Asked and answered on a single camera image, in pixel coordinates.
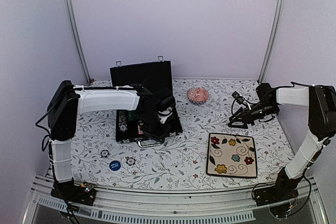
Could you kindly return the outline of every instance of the open case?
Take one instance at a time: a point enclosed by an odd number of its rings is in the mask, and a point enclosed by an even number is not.
[[[158,62],[127,66],[120,66],[120,62],[117,62],[117,66],[110,68],[110,72],[112,85],[114,87],[142,84],[150,91],[165,87],[173,92],[171,62],[163,61],[162,57],[159,57]],[[170,121],[170,131],[166,137],[176,136],[182,133],[182,126],[175,107],[173,108],[173,115],[174,118]],[[149,140],[149,138],[141,132],[139,127],[141,122],[135,111],[118,110],[116,124],[115,139],[117,142],[137,142],[140,147],[162,144],[142,145],[142,141]]]

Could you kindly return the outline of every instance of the vent grille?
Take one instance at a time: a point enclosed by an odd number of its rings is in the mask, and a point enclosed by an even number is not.
[[[66,211],[66,204],[47,197],[40,196],[39,204],[59,211]],[[229,215],[218,215],[212,217],[143,217],[114,214],[107,211],[91,209],[91,214],[79,216],[113,222],[117,224],[220,224],[220,223],[241,223],[255,220],[252,211],[239,212]]]

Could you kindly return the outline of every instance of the white wall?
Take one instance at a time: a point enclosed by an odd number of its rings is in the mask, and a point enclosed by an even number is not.
[[[276,0],[73,0],[90,74],[172,61],[175,78],[257,79]]]
[[[285,0],[266,80],[336,87],[336,0]],[[280,122],[295,151],[307,131],[307,108],[281,107]],[[323,151],[313,174],[330,223],[336,223],[336,143]]]
[[[34,126],[63,79],[84,83],[63,0],[0,0],[0,223],[22,221],[48,166]]]

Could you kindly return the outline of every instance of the red flower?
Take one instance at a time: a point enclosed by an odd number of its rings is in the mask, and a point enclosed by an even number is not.
[[[251,165],[251,164],[253,163],[254,160],[253,160],[252,158],[250,158],[250,157],[246,157],[244,161],[245,161],[245,163],[246,163],[247,165]]]
[[[212,142],[213,144],[219,144],[219,139],[216,138],[215,136],[213,136],[213,137],[211,137],[211,142]]]

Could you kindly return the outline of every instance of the leaf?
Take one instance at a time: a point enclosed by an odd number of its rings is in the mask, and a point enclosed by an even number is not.
[[[216,165],[215,160],[214,160],[214,158],[212,156],[209,157],[209,160],[210,160],[211,163],[213,163],[214,165]]]

